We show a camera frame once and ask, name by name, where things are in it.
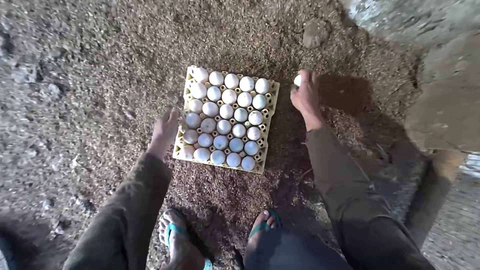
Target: olive green sleeve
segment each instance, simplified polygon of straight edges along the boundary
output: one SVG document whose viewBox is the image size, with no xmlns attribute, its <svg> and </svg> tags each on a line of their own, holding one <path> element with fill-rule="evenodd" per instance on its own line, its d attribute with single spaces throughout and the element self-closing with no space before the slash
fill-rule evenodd
<svg viewBox="0 0 480 270">
<path fill-rule="evenodd" d="M 308 132 L 307 147 L 316 188 L 354 269 L 434 269 L 329 128 Z"/>
<path fill-rule="evenodd" d="M 70 253 L 64 270 L 144 270 L 158 211 L 171 170 L 143 154 L 125 182 L 97 213 Z"/>
</svg>

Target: foot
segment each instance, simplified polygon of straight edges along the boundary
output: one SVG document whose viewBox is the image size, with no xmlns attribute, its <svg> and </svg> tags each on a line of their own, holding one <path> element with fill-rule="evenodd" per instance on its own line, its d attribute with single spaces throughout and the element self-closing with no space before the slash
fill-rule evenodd
<svg viewBox="0 0 480 270">
<path fill-rule="evenodd" d="M 270 213 L 267 210 L 264 210 L 262 213 L 260 213 L 260 215 L 258 215 L 257 219 L 253 223 L 252 231 L 260 223 L 265 221 L 267 222 L 267 225 L 270 226 L 270 228 L 274 229 L 277 227 L 277 220 L 275 220 L 275 216 L 270 215 Z M 247 253 L 253 252 L 257 248 L 258 241 L 260 240 L 260 236 L 264 233 L 264 231 L 265 230 L 259 230 L 248 239 L 244 258 L 247 257 Z"/>
<path fill-rule="evenodd" d="M 171 230 L 169 239 L 166 239 L 165 230 L 170 223 L 182 229 L 183 233 Z M 170 262 L 162 269 L 190 267 L 191 269 L 201 270 L 204 268 L 204 258 L 200 251 L 190 242 L 187 225 L 182 217 L 179 217 L 174 210 L 168 209 L 160 217 L 159 225 L 160 242 L 165 245 L 169 243 L 170 245 Z"/>
</svg>

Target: plastic egg tray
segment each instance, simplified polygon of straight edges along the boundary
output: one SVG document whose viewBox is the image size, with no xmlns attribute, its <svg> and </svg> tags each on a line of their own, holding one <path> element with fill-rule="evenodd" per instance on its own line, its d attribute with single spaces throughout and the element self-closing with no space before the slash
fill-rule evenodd
<svg viewBox="0 0 480 270">
<path fill-rule="evenodd" d="M 196 66 L 189 66 L 187 68 L 187 76 L 185 78 L 185 89 L 183 91 L 183 99 L 185 100 L 185 103 L 184 103 L 184 110 L 185 110 L 185 113 L 189 113 L 191 112 L 189 107 L 188 107 L 188 102 L 192 99 L 194 99 L 194 97 L 191 95 L 190 93 L 190 85 L 192 83 L 195 83 L 196 80 L 193 78 L 193 70 L 196 68 Z M 228 72 L 225 72 L 225 71 L 222 71 L 222 74 L 223 74 L 223 77 L 225 77 Z M 238 79 L 240 80 L 243 75 L 242 74 L 237 74 L 237 77 Z M 258 77 L 252 77 L 254 82 L 257 82 L 257 80 L 259 79 Z M 182 127 L 179 127 L 179 130 L 177 132 L 177 137 L 175 139 L 175 146 L 174 146 L 174 150 L 173 150 L 173 158 L 175 159 L 180 159 L 180 160 L 187 160 L 187 161 L 193 161 L 193 162 L 197 162 L 197 163 L 203 163 L 203 164 L 208 164 L 208 165 L 213 165 L 213 166 L 219 166 L 219 167 L 225 167 L 225 168 L 231 168 L 231 169 L 236 169 L 236 170 L 242 170 L 242 171 L 246 171 L 246 172 L 254 172 L 254 173 L 263 173 L 264 172 L 264 168 L 265 168 L 265 159 L 266 159 L 266 156 L 267 156 L 267 150 L 268 150 L 268 143 L 267 143 L 267 139 L 268 139 L 268 131 L 270 130 L 270 122 L 272 120 L 272 116 L 273 114 L 275 113 L 275 108 L 276 108 L 276 101 L 277 101 L 277 97 L 278 97 L 278 92 L 279 92 L 279 88 L 280 88 L 280 83 L 278 82 L 275 82 L 274 80 L 268 80 L 269 82 L 269 85 L 270 85 L 270 90 L 268 91 L 268 93 L 265 94 L 265 97 L 266 97 L 266 106 L 265 108 L 263 108 L 261 111 L 264 119 L 263 119 L 263 122 L 258 125 L 257 127 L 260 129 L 260 132 L 261 132 L 261 135 L 260 135 L 260 138 L 258 140 L 256 140 L 258 146 L 259 146 L 259 151 L 256 155 L 252 156 L 252 158 L 255 160 L 255 166 L 254 168 L 251 170 L 251 171 L 247 171 L 247 170 L 244 170 L 242 167 L 241 167 L 241 164 L 238 166 L 238 167 L 230 167 L 227 165 L 227 161 L 223 162 L 222 164 L 213 164 L 210 160 L 208 161 L 204 161 L 204 162 L 201 162 L 201 161 L 198 161 L 198 160 L 195 160 L 195 159 L 184 159 L 181 155 L 180 155 L 180 149 L 182 149 L 182 147 L 186 146 L 186 145 L 189 145 L 187 144 L 184 140 L 183 140 L 183 133 L 182 133 Z M 206 82 L 204 83 L 206 88 L 208 89 L 210 86 L 212 86 L 209 82 Z M 227 87 L 225 85 L 221 85 L 220 87 L 220 91 L 223 93 L 225 90 L 227 90 Z M 240 90 L 240 88 L 235 88 L 234 91 L 238 94 L 240 94 L 242 92 L 242 90 Z M 250 94 L 252 95 L 252 97 L 254 97 L 257 93 L 255 91 L 251 91 Z M 204 99 L 202 99 L 202 102 L 203 103 L 206 103 L 206 102 L 209 102 L 210 100 L 205 97 Z M 220 106 L 222 106 L 224 104 L 224 102 L 222 100 L 219 100 L 216 102 L 216 104 L 218 105 L 218 107 L 220 108 Z M 238 105 L 238 103 L 234 103 L 232 104 L 232 107 L 234 110 L 236 110 L 237 108 L 240 108 L 240 106 Z M 245 108 L 247 110 L 248 113 L 250 113 L 251 111 L 253 110 L 256 110 L 253 106 L 249 106 L 247 108 Z M 204 115 L 203 113 L 200 113 L 199 114 L 200 118 L 203 120 L 205 118 L 207 118 L 206 115 Z M 217 115 L 215 118 L 215 121 L 220 121 L 222 120 L 223 118 L 220 117 L 220 115 Z M 236 121 L 234 118 L 231 118 L 231 119 L 228 119 L 230 121 L 230 123 L 233 125 L 235 124 L 238 124 L 239 122 Z M 249 127 L 253 126 L 251 123 L 249 123 L 248 121 L 244 122 L 243 125 L 245 126 L 246 129 L 248 129 Z M 203 133 L 201 128 L 198 128 L 197 129 L 197 133 L 198 134 L 201 134 Z M 213 131 L 211 133 L 211 135 L 215 138 L 216 136 L 220 135 L 217 131 Z M 227 138 L 229 140 L 233 139 L 234 136 L 233 134 L 230 132 L 229 134 L 226 135 Z M 244 137 L 241 138 L 243 143 L 245 144 L 246 142 L 248 142 L 250 139 L 245 135 Z M 200 148 L 201 146 L 198 145 L 198 143 L 194 144 L 193 147 L 195 149 L 197 148 Z M 216 150 L 216 148 L 211 145 L 210 146 L 210 152 L 213 152 Z M 231 153 L 232 151 L 227 147 L 226 149 L 223 150 L 225 155 L 227 156 L 229 153 Z M 242 152 L 239 153 L 240 157 L 243 158 L 245 156 L 247 156 L 247 154 L 245 153 L 245 151 L 243 150 Z"/>
</svg>

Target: flip-flop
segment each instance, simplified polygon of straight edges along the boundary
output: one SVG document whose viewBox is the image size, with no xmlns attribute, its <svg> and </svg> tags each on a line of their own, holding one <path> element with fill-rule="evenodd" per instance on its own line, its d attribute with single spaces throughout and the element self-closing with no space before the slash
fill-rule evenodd
<svg viewBox="0 0 480 270">
<path fill-rule="evenodd" d="M 169 208 L 165 211 L 168 211 L 168 210 L 173 211 L 179 218 L 184 219 L 182 214 L 178 210 L 176 210 L 174 208 Z M 182 229 L 182 228 L 178 227 L 177 225 L 173 224 L 173 222 L 170 222 L 168 224 L 167 228 L 165 229 L 165 243 L 167 243 L 168 249 L 170 249 L 170 233 L 172 231 L 175 231 L 179 234 L 185 235 L 187 238 L 190 238 L 188 233 L 184 229 Z M 212 270 L 212 268 L 213 268 L 213 265 L 212 265 L 212 262 L 210 261 L 210 259 L 205 258 L 204 270 Z"/>
<path fill-rule="evenodd" d="M 277 215 L 277 213 L 271 209 L 268 210 L 268 214 L 270 216 L 275 217 L 275 222 L 276 222 L 276 229 L 281 229 L 283 227 L 282 221 L 280 220 L 280 217 Z M 248 239 L 250 239 L 254 234 L 256 234 L 259 230 L 265 230 L 269 231 L 271 230 L 272 227 L 268 226 L 267 221 L 262 221 L 260 224 L 255 226 L 252 231 L 250 232 L 250 235 L 248 236 Z"/>
</svg>

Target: dirt ground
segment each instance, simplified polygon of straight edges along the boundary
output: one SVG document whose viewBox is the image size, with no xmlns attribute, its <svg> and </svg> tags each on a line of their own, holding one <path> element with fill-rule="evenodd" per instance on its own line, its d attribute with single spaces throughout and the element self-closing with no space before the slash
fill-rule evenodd
<svg viewBox="0 0 480 270">
<path fill-rule="evenodd" d="M 331 32 L 302 45 L 304 24 Z M 181 209 L 221 269 L 234 267 L 256 215 L 335 247 L 289 100 L 299 69 L 323 74 L 322 109 L 399 219 L 425 160 L 404 112 L 419 54 L 372 38 L 334 0 L 0 0 L 0 220 L 27 269 L 60 269 L 95 212 L 148 145 L 154 119 L 183 106 L 186 68 L 281 83 L 265 173 L 174 160 L 163 208 Z M 147 266 L 167 250 L 154 233 Z"/>
</svg>

